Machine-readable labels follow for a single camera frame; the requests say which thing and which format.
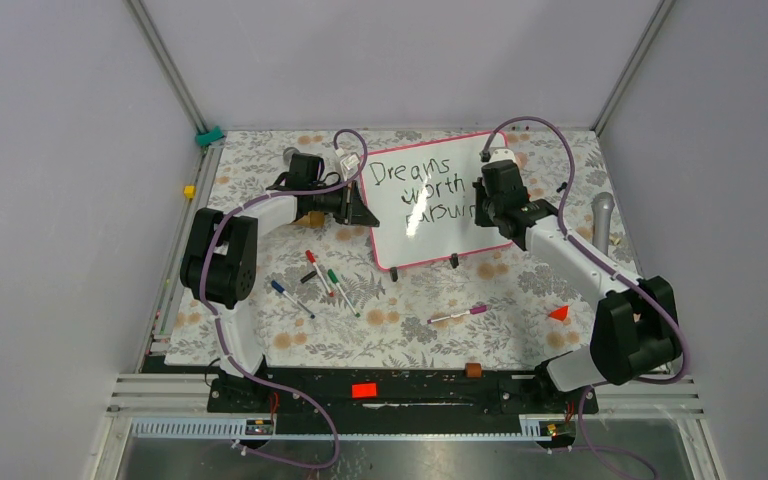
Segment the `pink framed whiteboard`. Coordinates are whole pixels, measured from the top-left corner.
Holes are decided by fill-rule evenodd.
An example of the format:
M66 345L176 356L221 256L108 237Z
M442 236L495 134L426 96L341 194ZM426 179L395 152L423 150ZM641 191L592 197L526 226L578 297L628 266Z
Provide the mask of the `pink framed whiteboard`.
M364 202L379 220L371 230L382 271L506 247L511 242L475 225L473 183L489 134L471 133L369 154L361 175Z

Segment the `black marker cap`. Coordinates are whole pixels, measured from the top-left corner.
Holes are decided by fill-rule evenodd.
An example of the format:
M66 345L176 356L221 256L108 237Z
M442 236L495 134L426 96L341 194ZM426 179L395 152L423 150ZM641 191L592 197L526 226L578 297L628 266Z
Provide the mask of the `black marker cap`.
M302 284L309 282L310 280L316 278L318 276L318 273L316 271L310 271L309 273L305 274L301 279L300 282Z

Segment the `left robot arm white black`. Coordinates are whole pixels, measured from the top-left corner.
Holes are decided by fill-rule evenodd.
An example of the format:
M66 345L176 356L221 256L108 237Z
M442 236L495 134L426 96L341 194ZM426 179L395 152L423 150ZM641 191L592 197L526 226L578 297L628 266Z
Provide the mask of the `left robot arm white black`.
M255 373L264 359L257 344L249 296L257 284L258 244L273 230L312 214L341 225L377 227L380 222L359 192L367 157L337 149L338 182L326 183L322 157L291 147L288 169L260 196L224 213L199 209L180 268L181 284L211 312L220 368L237 376L232 398L248 411L269 401L270 385Z

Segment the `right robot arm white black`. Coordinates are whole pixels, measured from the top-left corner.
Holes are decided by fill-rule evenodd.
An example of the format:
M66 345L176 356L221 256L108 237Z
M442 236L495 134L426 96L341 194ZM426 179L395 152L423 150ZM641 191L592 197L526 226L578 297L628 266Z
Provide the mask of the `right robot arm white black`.
M641 279L611 264L579 235L563 230L558 210L532 200L510 158L490 161L474 182L476 219L553 267L595 313L585 347L543 362L533 386L535 402L557 412L587 385L622 385L680 358L675 298L661 277Z

